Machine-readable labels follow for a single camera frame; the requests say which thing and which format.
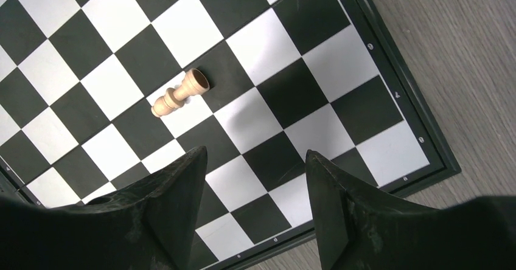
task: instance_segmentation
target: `checkered pattern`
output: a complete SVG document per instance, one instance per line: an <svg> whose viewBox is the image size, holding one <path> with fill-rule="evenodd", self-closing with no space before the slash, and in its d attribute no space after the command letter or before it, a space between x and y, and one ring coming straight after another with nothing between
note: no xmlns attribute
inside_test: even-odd
<svg viewBox="0 0 516 270"><path fill-rule="evenodd" d="M316 150L383 186L429 165L339 0L0 0L0 156L46 207L208 148L200 269L312 219ZM212 89L160 119L184 71Z"/></svg>

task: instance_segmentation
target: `chess piece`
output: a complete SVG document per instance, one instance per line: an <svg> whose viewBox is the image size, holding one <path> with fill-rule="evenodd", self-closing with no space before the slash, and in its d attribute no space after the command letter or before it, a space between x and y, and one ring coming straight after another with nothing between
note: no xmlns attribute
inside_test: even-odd
<svg viewBox="0 0 516 270"><path fill-rule="evenodd" d="M209 90L208 80L198 69L192 68L184 76L177 89L168 88L164 96L159 97L152 106L152 114L161 117L172 113L184 105L184 99L193 95L202 95Z"/></svg>

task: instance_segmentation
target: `beige chess piece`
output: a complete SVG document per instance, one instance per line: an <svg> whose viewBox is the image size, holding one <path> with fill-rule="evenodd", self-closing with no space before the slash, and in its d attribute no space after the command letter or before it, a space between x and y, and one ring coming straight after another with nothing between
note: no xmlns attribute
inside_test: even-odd
<svg viewBox="0 0 516 270"><path fill-rule="evenodd" d="M164 96L159 97L154 106L152 114L161 117L172 113L184 105L184 99L193 95L202 95L209 90L208 80L198 69L192 68L184 76L181 86L177 89L168 88Z"/></svg>

